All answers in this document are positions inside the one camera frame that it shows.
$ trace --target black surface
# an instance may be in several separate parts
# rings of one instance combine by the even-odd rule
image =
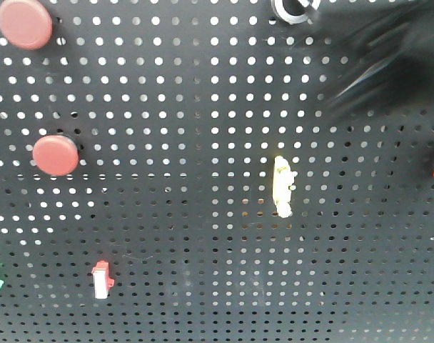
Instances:
[[[0,342],[434,342],[433,101],[327,112],[353,52],[269,1],[43,2],[46,48],[0,41]],[[31,163],[57,131],[81,147],[70,177]]]

